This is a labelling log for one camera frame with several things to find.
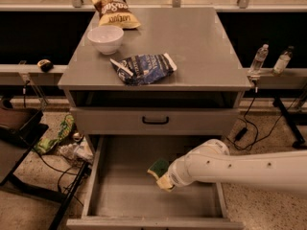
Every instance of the plastic bag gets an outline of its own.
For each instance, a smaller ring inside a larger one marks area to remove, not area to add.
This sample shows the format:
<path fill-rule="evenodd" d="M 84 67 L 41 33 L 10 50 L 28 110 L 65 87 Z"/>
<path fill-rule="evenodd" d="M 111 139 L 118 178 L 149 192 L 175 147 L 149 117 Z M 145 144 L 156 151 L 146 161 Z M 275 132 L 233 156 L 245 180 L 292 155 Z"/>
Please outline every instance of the plastic bag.
<path fill-rule="evenodd" d="M 133 29 L 141 24 L 130 12 L 126 0 L 91 0 L 99 12 L 99 26 L 113 25 Z"/>
<path fill-rule="evenodd" d="M 168 54 L 141 55 L 119 62 L 114 59 L 110 61 L 118 77 L 127 85 L 150 84 L 172 75 L 177 70 Z"/>

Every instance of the plastic bottle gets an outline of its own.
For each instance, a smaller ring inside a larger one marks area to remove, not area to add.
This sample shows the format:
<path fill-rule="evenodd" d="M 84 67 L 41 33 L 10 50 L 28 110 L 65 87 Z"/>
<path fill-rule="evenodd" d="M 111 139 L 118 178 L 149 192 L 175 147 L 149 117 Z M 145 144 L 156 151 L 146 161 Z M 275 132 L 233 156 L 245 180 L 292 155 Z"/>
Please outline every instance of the plastic bottle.
<path fill-rule="evenodd" d="M 258 74 L 260 69 L 269 53 L 269 45 L 264 44 L 258 51 L 250 65 L 249 72 L 252 74 Z"/>
<path fill-rule="evenodd" d="M 286 69 L 290 59 L 293 56 L 294 46 L 288 46 L 288 49 L 284 50 L 279 59 L 277 60 L 276 64 L 272 68 L 272 74 L 275 76 L 280 76 L 282 72 Z"/>

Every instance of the speckled floor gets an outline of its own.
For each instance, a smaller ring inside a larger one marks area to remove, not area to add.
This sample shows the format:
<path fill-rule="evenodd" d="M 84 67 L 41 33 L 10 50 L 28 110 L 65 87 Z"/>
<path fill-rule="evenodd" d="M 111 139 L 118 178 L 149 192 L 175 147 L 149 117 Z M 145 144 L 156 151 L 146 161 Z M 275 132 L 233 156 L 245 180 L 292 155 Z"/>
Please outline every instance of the speckled floor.
<path fill-rule="evenodd" d="M 66 109 L 45 111 L 42 123 L 50 126 L 45 136 L 52 138 L 57 135 L 59 123 L 63 120 L 67 111 Z M 269 134 L 279 115 L 277 109 L 270 108 L 269 111 L 263 111 L 259 110 L 255 104 L 255 108 L 250 111 L 247 118 L 257 125 L 261 138 Z M 230 141 L 244 125 L 238 119 L 228 135 Z M 307 129 L 304 126 L 299 128 L 302 135 L 307 138 Z M 248 133 L 238 144 L 241 147 L 246 146 L 253 140 L 254 135 L 255 128 L 248 126 Z M 294 140 L 295 137 L 286 125 L 284 118 L 278 121 L 269 138 L 255 144 L 251 151 L 238 151 L 228 140 L 224 139 L 229 145 L 231 153 L 236 155 L 295 150 L 292 148 Z M 60 156 L 48 154 L 44 155 L 43 158 L 57 169 L 66 170 L 70 167 Z M 30 152 L 15 174 L 28 183 L 53 190 L 57 189 L 58 179 L 61 175 L 60 172 L 48 168 L 33 152 Z M 67 187 L 72 178 L 71 175 L 65 175 L 60 181 L 61 188 Z M 223 188 L 228 217 L 232 221 L 242 222 L 246 230 L 307 229 L 307 198 L 267 192 L 236 184 L 223 184 Z M 59 229 L 67 229 L 65 222 L 68 218 L 80 217 L 83 208 L 81 202 L 84 201 L 86 189 L 87 184 L 84 181 L 76 194 L 80 202 L 77 199 L 72 200 Z M 0 191 L 0 202 L 0 228 L 5 230 L 48 229 L 59 207 L 57 203 L 48 200 L 2 191 Z"/>

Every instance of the closed drawer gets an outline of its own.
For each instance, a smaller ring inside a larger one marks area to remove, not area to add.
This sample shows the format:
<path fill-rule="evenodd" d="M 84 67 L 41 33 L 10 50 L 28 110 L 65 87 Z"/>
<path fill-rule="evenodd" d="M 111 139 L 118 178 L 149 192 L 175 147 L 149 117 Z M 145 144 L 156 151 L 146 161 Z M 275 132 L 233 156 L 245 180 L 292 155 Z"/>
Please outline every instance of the closed drawer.
<path fill-rule="evenodd" d="M 146 173 L 158 158 L 172 162 L 200 136 L 102 136 L 81 218 L 70 229 L 243 229 L 225 213 L 221 184 L 195 182 L 168 193 Z"/>
<path fill-rule="evenodd" d="M 236 108 L 72 108 L 78 130 L 87 134 L 227 135 Z"/>

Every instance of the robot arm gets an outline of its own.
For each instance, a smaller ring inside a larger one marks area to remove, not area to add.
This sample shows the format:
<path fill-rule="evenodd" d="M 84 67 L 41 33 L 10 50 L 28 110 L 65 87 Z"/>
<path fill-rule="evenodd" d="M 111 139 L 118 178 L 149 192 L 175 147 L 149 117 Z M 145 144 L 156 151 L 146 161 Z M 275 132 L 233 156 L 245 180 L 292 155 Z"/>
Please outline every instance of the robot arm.
<path fill-rule="evenodd" d="M 175 160 L 157 181 L 160 188 L 194 181 L 240 183 L 307 195 L 307 151 L 230 156 L 228 147 L 212 139 Z"/>

